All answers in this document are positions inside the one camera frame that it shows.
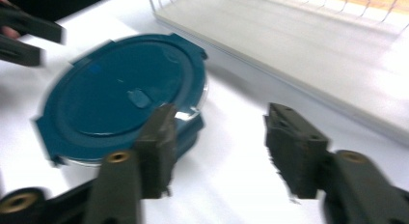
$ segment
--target white table surface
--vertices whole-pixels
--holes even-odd
[[[175,0],[156,16],[408,143],[409,29],[285,1]]]
[[[109,39],[172,32],[155,21],[148,0],[105,0],[60,23],[67,29],[65,45],[22,39],[45,50],[44,67],[0,62],[2,194],[38,186],[51,198],[91,179],[96,169],[52,167],[41,145],[33,120],[41,113],[51,85],[69,62]],[[173,196],[143,202],[147,223],[325,223],[320,200],[293,203],[270,164],[262,117],[270,101],[296,109],[318,127],[332,139],[330,151],[366,154],[391,183],[409,190],[408,146],[357,124],[229,54],[180,34],[209,56],[209,91],[202,109],[205,128],[194,148],[176,165]]]

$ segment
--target white wire rack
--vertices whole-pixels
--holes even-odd
[[[154,12],[177,0],[150,0]],[[299,9],[365,24],[409,26],[409,0],[271,0]]]

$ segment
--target food container lid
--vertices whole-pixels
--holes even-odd
[[[36,120],[55,163],[98,163],[130,148],[152,111],[177,108],[177,156],[204,126],[198,104],[206,90],[205,51],[178,35],[109,42],[72,64]]]

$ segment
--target white tabletop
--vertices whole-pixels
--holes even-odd
[[[172,32],[156,23],[148,0],[105,0],[60,23],[67,29],[65,45],[22,39],[45,50],[44,67],[0,63],[2,194],[39,186],[51,198],[91,179],[96,169],[54,168],[47,159],[33,120],[41,113],[49,90],[69,62],[110,39]],[[366,154],[391,183],[409,190],[407,146],[227,53],[179,34],[203,47],[209,56],[205,61],[209,91],[202,109],[205,128],[176,165],[172,197],[144,201],[147,223],[325,223],[320,200],[293,203],[270,163],[262,117],[268,102],[297,110],[332,139],[330,151]]]

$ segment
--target circular lid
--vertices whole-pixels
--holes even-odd
[[[177,35],[110,42],[83,57],[55,86],[37,120],[51,159],[92,162],[129,148],[164,103],[193,115],[205,87],[205,57]]]

